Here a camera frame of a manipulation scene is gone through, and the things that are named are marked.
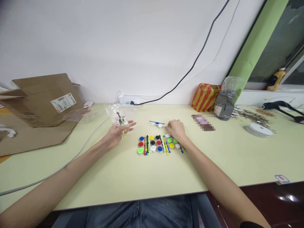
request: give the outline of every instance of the window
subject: window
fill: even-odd
[[[245,89],[266,89],[269,78],[286,68],[284,85],[304,86],[304,1],[289,0]]]

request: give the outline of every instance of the person's left hand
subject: person's left hand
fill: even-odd
[[[102,148],[105,148],[106,151],[111,150],[114,146],[116,146],[121,139],[123,138],[123,131],[127,130],[126,133],[129,131],[132,131],[134,128],[132,128],[136,122],[133,120],[128,121],[127,125],[123,126],[117,126],[112,125],[112,127],[109,129],[108,133],[97,143]]]

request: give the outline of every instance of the black headphones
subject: black headphones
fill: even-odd
[[[287,116],[292,117],[297,123],[304,124],[304,113],[296,110],[295,108],[293,108],[290,104],[286,103],[285,101],[269,102],[269,103],[264,103],[263,105],[264,105],[264,109],[277,109],[278,111],[286,114]],[[290,110],[301,114],[302,116],[295,117],[295,116],[283,111],[282,109],[280,109],[279,106],[287,107]]]

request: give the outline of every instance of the cardboard box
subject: cardboard box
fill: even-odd
[[[0,115],[0,123],[17,132],[14,138],[7,137],[6,131],[0,132],[0,156],[5,156],[61,144],[78,122],[64,121],[54,127],[32,128],[15,115],[8,114]]]
[[[20,89],[0,92],[0,104],[31,127],[57,126],[65,116],[83,108],[66,73],[15,79],[13,82]]]

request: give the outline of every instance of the gray bag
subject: gray bag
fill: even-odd
[[[223,94],[220,92],[215,101],[214,114],[221,120],[229,120],[234,109],[234,95],[236,92]]]
[[[221,120],[229,120],[234,109],[234,95],[243,82],[242,78],[228,76],[222,84],[222,90],[215,100],[214,114]]]

